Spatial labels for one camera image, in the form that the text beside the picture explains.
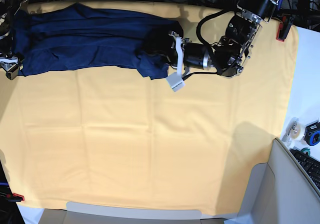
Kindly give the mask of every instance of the yellow fabric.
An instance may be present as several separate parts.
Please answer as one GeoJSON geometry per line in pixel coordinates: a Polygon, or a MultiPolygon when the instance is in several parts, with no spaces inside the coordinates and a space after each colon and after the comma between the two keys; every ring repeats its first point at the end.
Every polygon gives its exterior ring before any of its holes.
{"type": "MultiPolygon", "coordinates": [[[[182,4],[87,1],[196,25],[215,9],[182,4]]],[[[70,2],[33,4],[48,12],[70,2]]],[[[218,41],[233,13],[203,26],[218,41]]],[[[9,81],[0,75],[0,158],[22,205],[69,201],[128,208],[238,212],[252,167],[266,162],[289,101],[298,33],[276,41],[263,23],[239,77],[195,75],[177,93],[137,71],[100,67],[9,81]]]]}

